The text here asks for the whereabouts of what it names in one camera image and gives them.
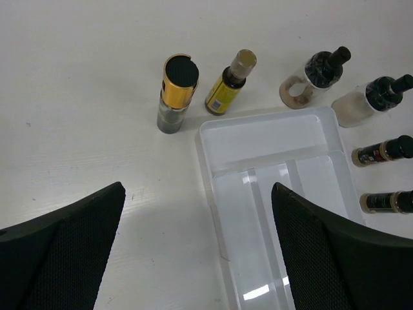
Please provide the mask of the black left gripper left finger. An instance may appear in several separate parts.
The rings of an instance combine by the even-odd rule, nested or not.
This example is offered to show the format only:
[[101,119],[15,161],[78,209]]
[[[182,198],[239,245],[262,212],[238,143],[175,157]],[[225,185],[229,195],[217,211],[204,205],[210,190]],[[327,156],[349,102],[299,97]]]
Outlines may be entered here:
[[125,197],[115,182],[1,229],[1,309],[93,309]]

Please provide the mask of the brown spice jar black cap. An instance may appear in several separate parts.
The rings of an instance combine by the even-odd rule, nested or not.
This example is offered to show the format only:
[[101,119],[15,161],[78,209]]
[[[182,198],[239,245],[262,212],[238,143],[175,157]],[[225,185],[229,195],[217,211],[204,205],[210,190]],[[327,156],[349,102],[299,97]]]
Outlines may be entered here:
[[282,102],[291,109],[303,109],[327,92],[343,75],[343,65],[351,58],[341,46],[333,52],[320,51],[290,75],[279,88]]

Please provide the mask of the gold capped glass spray bottle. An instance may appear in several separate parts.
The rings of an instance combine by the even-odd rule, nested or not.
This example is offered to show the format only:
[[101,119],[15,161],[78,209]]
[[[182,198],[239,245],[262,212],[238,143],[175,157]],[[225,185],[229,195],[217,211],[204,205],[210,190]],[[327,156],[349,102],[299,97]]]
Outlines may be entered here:
[[199,69],[187,54],[170,56],[163,67],[157,127],[165,134],[179,131],[199,82]]

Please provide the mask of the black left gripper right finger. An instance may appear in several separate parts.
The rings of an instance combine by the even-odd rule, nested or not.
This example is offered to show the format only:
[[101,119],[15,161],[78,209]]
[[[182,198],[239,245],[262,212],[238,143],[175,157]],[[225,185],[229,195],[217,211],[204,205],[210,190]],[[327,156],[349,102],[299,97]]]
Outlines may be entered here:
[[412,309],[412,240],[330,212],[282,183],[272,211],[296,309]]

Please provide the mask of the yellow label dark sauce bottle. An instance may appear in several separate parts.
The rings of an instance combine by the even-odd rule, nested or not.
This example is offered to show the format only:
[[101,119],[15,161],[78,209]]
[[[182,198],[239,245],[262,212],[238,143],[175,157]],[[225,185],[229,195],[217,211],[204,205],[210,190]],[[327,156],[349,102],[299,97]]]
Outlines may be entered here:
[[226,67],[205,99],[206,110],[216,116],[227,112],[241,89],[245,86],[247,77],[257,64],[253,51],[240,50]]

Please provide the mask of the small spice shaker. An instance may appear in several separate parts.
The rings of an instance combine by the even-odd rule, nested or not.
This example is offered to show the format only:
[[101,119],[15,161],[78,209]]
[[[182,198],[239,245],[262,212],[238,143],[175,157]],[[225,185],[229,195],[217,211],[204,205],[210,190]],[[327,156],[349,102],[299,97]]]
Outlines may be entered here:
[[402,135],[368,147],[354,149],[351,159],[357,167],[412,158],[412,137]]
[[412,191],[366,193],[359,203],[365,213],[412,214]]

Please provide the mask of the white spice jar black cap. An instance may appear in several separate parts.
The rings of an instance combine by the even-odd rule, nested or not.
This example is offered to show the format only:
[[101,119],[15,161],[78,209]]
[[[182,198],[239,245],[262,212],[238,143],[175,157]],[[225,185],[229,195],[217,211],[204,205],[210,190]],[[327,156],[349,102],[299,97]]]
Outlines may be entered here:
[[397,107],[405,92],[412,89],[412,75],[405,74],[397,79],[381,76],[332,103],[339,126],[356,127],[379,114]]

